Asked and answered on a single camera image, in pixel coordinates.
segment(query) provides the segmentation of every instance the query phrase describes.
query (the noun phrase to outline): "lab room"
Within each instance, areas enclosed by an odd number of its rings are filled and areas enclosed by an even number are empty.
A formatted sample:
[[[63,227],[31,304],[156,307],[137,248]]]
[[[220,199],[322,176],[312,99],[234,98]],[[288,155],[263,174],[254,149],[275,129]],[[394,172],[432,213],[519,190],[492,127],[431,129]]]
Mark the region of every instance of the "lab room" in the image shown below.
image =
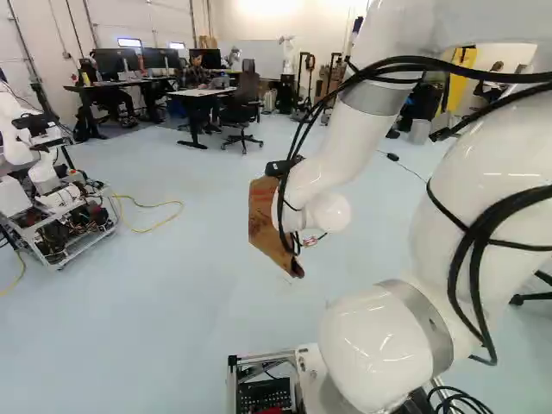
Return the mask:
[[[551,15],[0,0],[0,412],[550,413]]]

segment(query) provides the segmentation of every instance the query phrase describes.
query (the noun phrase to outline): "paper bag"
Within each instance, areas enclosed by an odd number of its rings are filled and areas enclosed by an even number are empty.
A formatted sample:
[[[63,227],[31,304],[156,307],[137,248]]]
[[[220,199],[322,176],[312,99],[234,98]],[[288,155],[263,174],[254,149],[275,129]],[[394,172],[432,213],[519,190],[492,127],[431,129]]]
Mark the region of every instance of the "paper bag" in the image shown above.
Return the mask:
[[[279,232],[273,226],[272,204],[279,180],[275,177],[254,179],[249,185],[249,242],[293,278],[303,278],[304,270],[295,256],[285,251]],[[292,244],[290,235],[286,235]]]

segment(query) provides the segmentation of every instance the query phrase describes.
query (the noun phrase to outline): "black office chair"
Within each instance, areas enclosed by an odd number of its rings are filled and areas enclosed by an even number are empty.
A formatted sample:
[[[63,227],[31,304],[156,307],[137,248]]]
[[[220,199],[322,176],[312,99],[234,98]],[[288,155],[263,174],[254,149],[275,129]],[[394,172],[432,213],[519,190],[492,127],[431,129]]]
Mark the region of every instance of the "black office chair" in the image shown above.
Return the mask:
[[[535,276],[537,276],[548,286],[552,287],[552,276],[550,276],[549,274],[537,270],[535,272]],[[514,297],[510,300],[510,304],[521,306],[526,300],[552,300],[552,292],[531,293],[530,295],[514,295]]]
[[[234,96],[226,102],[226,108],[220,112],[219,119],[222,126],[241,129],[239,135],[229,135],[222,144],[221,149],[225,150],[228,145],[241,142],[242,153],[248,153],[246,141],[259,144],[263,147],[263,141],[255,140],[252,135],[245,135],[245,128],[250,122],[260,121],[260,101],[257,96],[259,90],[259,74],[255,73],[253,59],[244,59],[241,63],[240,84]]]

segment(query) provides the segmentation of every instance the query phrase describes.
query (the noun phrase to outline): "tripod stand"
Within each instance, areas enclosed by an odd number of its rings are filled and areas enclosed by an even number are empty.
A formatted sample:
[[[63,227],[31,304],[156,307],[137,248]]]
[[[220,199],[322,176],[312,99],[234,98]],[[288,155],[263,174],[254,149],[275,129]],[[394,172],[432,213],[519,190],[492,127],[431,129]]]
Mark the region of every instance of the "tripod stand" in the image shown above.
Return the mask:
[[[535,272],[535,276],[537,276],[544,283],[552,287],[552,276],[550,276],[549,274],[537,270]],[[514,295],[514,297],[510,300],[510,304],[521,306],[526,300],[552,300],[552,292],[531,293],[529,295]]]

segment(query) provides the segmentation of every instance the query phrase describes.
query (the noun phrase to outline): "window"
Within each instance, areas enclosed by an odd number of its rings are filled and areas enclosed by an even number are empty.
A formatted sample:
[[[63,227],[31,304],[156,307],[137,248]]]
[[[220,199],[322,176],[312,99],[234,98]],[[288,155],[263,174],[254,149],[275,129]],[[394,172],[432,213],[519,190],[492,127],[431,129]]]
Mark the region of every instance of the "window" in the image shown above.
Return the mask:
[[[141,47],[140,39],[129,39],[128,37],[120,37],[117,39],[120,47]]]
[[[169,42],[169,47],[171,49],[185,49],[186,45],[183,41],[171,41]]]

